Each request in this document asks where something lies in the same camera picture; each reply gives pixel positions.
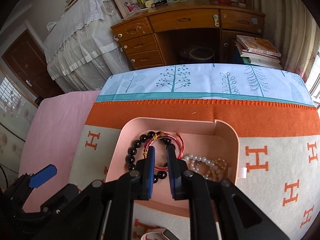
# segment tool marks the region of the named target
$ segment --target jewelry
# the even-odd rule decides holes
[[[186,162],[190,161],[190,169],[199,173],[198,165],[203,162],[208,165],[210,168],[205,175],[202,175],[205,179],[217,181],[223,179],[223,173],[227,169],[228,165],[226,160],[217,159],[209,160],[206,157],[197,156],[197,155],[186,155],[184,159]]]
[[[140,135],[139,137],[139,140],[134,140],[133,143],[132,143],[132,147],[130,147],[128,149],[128,155],[126,156],[126,163],[128,163],[128,169],[129,171],[132,171],[135,169],[135,165],[134,165],[134,162],[135,162],[135,158],[134,158],[134,155],[137,154],[137,148],[140,148],[142,143],[145,143],[144,145],[144,149],[143,149],[143,157],[144,159],[147,157],[147,154],[148,154],[148,148],[149,146],[156,140],[160,139],[162,140],[162,142],[166,145],[170,144],[172,142],[172,140],[177,144],[178,148],[179,148],[179,155],[178,155],[178,159],[181,159],[182,158],[182,155],[183,155],[183,150],[184,150],[184,144],[183,144],[183,140],[181,138],[181,136],[177,133],[177,136],[180,138],[181,140],[181,143],[180,141],[175,138],[174,136],[168,134],[168,133],[165,133],[165,132],[153,132],[153,131],[150,131],[148,132],[148,134],[142,134]],[[156,183],[158,182],[158,179],[165,179],[167,177],[167,171],[168,171],[168,164],[165,163],[164,164],[164,167],[158,167],[158,166],[155,166],[155,170],[158,171],[158,173],[156,175],[154,175],[154,178],[153,178],[153,183]]]

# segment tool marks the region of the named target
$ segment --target pink watch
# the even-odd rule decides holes
[[[170,230],[166,228],[150,229],[141,237],[141,240],[146,240],[147,234],[150,233],[158,234],[163,240],[179,240]]]

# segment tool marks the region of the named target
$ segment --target orange stitched edge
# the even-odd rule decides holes
[[[97,102],[97,105],[141,105],[141,104],[216,104],[216,105],[244,105],[244,106],[275,106],[297,109],[315,110],[315,106],[302,106],[289,103],[250,101],[250,100],[223,100],[223,99],[156,99],[156,100],[135,100],[135,101],[111,101]]]

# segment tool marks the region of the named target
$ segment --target white lace cover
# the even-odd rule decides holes
[[[77,30],[93,21],[104,20],[101,5],[108,0],[79,0],[61,18],[44,41],[44,54],[47,62],[52,61],[63,43]]]

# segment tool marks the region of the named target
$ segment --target wooden desk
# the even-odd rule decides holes
[[[111,28],[135,69],[178,64],[175,45],[196,37],[216,45],[216,62],[231,63],[236,36],[261,38],[264,17],[238,4],[189,0],[140,12]]]

